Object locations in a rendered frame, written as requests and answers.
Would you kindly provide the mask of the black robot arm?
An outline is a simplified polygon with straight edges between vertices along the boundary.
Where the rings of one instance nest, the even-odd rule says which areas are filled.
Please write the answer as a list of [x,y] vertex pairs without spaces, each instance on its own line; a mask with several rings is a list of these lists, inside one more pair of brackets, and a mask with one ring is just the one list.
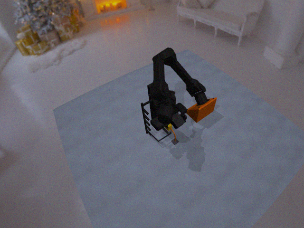
[[[169,90],[168,84],[165,82],[164,64],[170,66],[183,80],[190,96],[195,97],[197,106],[204,105],[209,101],[204,93],[206,92],[206,88],[198,80],[190,77],[188,72],[178,62],[172,48],[166,48],[154,56],[152,60],[153,83],[150,88],[150,95],[155,107],[159,107],[157,112],[158,120],[162,124],[171,123],[177,129],[186,122],[187,116],[186,114],[179,114],[178,111],[173,114],[176,108],[176,96],[174,91]],[[163,100],[158,101],[162,98]]]

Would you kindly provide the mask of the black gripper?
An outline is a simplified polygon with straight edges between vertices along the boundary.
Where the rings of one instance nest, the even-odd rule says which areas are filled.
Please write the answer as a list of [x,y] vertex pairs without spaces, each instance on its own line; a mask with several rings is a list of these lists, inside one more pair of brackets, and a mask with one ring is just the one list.
[[[176,108],[174,109],[174,113],[173,114],[175,114],[176,111],[180,112],[181,114],[185,114],[187,112],[187,108],[184,105],[182,105],[181,103],[178,103],[178,104],[176,104]],[[168,128],[168,125],[169,125],[169,124],[162,124],[162,123],[160,123],[159,120],[158,120],[158,117],[155,117],[155,118],[151,119],[150,122],[151,122],[151,125],[157,131],[159,131],[160,129],[162,129],[164,126],[166,126]]]

